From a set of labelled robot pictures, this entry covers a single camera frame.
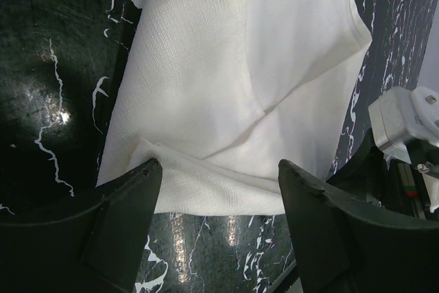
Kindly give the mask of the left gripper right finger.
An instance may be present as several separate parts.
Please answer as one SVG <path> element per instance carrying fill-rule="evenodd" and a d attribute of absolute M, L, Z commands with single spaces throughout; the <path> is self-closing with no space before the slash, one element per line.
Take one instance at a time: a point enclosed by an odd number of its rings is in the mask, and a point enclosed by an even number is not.
<path fill-rule="evenodd" d="M 438 223 L 377 207 L 278 164 L 304 292 L 437 292 Z"/>

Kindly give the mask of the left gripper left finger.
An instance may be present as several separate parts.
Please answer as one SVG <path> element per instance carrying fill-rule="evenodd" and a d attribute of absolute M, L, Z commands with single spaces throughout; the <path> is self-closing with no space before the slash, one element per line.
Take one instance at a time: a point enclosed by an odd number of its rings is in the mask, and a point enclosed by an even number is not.
<path fill-rule="evenodd" d="M 150 159 L 75 197 L 3 216 L 1 291 L 133 291 L 162 175 Z"/>

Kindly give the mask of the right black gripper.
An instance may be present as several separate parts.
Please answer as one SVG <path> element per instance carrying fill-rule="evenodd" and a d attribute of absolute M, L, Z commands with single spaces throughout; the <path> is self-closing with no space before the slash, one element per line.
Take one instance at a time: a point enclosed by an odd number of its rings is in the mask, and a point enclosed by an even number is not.
<path fill-rule="evenodd" d="M 438 187 L 438 148 L 427 141 L 409 143 L 409 155 L 419 163 L 396 158 L 386 161 L 368 129 L 352 158 L 330 178 L 329 184 L 356 198 L 414 218 L 436 218 L 428 186 Z"/>

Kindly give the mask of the white cloth napkin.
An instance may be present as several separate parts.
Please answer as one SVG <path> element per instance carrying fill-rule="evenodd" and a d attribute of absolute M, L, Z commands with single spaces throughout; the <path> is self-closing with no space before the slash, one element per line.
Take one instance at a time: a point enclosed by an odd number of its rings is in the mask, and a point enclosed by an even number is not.
<path fill-rule="evenodd" d="M 155 158 L 157 213 L 284 213 L 278 163 L 327 176 L 371 41 L 355 0 L 143 0 L 97 184 Z"/>

